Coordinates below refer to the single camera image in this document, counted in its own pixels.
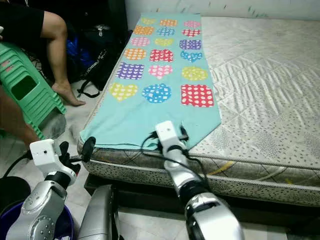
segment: green plastic stool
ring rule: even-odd
[[[4,91],[22,109],[24,121],[44,139],[41,122],[54,108],[62,114],[66,108],[26,54],[7,42],[0,43],[0,79]]]

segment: white mattress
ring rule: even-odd
[[[320,206],[320,22],[203,17],[202,29],[222,124],[190,152],[213,191]],[[163,162],[137,151],[98,148],[92,159],[94,175],[171,186]]]

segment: turquoise towel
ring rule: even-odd
[[[198,14],[141,15],[101,107],[80,136],[94,136],[98,148],[137,150],[167,120],[178,133],[185,127],[188,148],[221,123]],[[148,143],[145,149],[156,148],[156,140]]]

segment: tiled floor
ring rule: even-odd
[[[76,89],[81,82],[73,85]],[[71,156],[77,154],[75,138],[85,123],[87,116],[97,99],[83,97],[87,105],[81,108],[68,106],[66,113],[67,128],[55,141],[60,144],[69,142]],[[12,136],[0,139],[0,176],[4,174],[10,164],[22,155],[24,145]],[[90,195],[84,189],[84,183],[88,176],[87,170],[82,166],[74,185],[67,189],[68,198],[66,205],[70,209],[74,220],[81,224],[86,208],[90,201]],[[42,181],[43,175],[36,168],[33,161],[22,160],[11,172],[11,175],[25,179],[34,188]],[[185,222],[182,215],[163,212],[145,211],[141,209],[121,208],[119,212],[120,233],[126,240],[186,240],[188,239]],[[285,229],[266,225],[243,223],[246,240],[315,240],[316,238],[287,238]]]

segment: heart pattern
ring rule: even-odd
[[[173,28],[162,27],[156,31],[161,36],[172,36],[175,34],[175,30]]]
[[[142,78],[145,66],[142,64],[127,64],[121,62],[116,72],[116,76],[120,79],[139,80]]]
[[[201,67],[186,66],[182,69],[182,76],[190,81],[201,81],[208,77],[208,72]]]
[[[155,28],[152,26],[140,26],[137,25],[133,31],[137,35],[151,35],[154,32]]]
[[[194,107],[209,108],[214,106],[214,96],[207,85],[184,84],[181,86],[181,103]]]
[[[136,47],[145,47],[150,44],[150,40],[145,36],[134,37],[131,39],[131,44]]]
[[[160,21],[161,26],[166,26],[166,27],[175,27],[177,26],[178,21],[173,20],[173,19],[163,19]]]
[[[184,50],[199,50],[202,43],[201,40],[181,40],[179,46]]]
[[[192,29],[184,29],[182,30],[182,34],[186,35],[189,38],[198,36],[201,33],[201,30],[192,30]]]
[[[129,60],[141,60],[147,56],[147,52],[142,48],[127,48],[124,55]]]
[[[149,103],[153,104],[160,104],[167,101],[171,97],[171,94],[171,88],[164,83],[147,86],[142,91],[142,96],[145,97]]]
[[[174,39],[173,38],[156,38],[154,43],[162,47],[167,47],[174,43]]]
[[[152,76],[155,76],[157,79],[161,80],[165,75],[172,73],[173,69],[172,69],[172,66],[170,65],[165,65],[165,66],[152,65],[149,68],[148,72]]]
[[[150,62],[164,61],[171,63],[174,61],[174,53],[168,49],[157,50],[153,49],[150,53]]]
[[[201,22],[199,21],[185,21],[183,24],[185,27],[188,28],[199,28],[201,26]]]
[[[123,100],[126,100],[127,98],[133,97],[136,95],[138,91],[138,86],[134,84],[129,84],[127,86],[124,86],[120,83],[114,83],[112,84],[110,88],[111,95],[118,100],[118,102],[121,102]]]
[[[203,54],[202,52],[186,52],[186,51],[182,51],[180,56],[185,59],[188,60],[191,63],[194,63],[195,61],[199,60],[202,58]]]
[[[141,22],[145,25],[151,25],[151,24],[154,24],[156,22],[156,20],[154,18],[143,17],[143,18],[141,18]]]

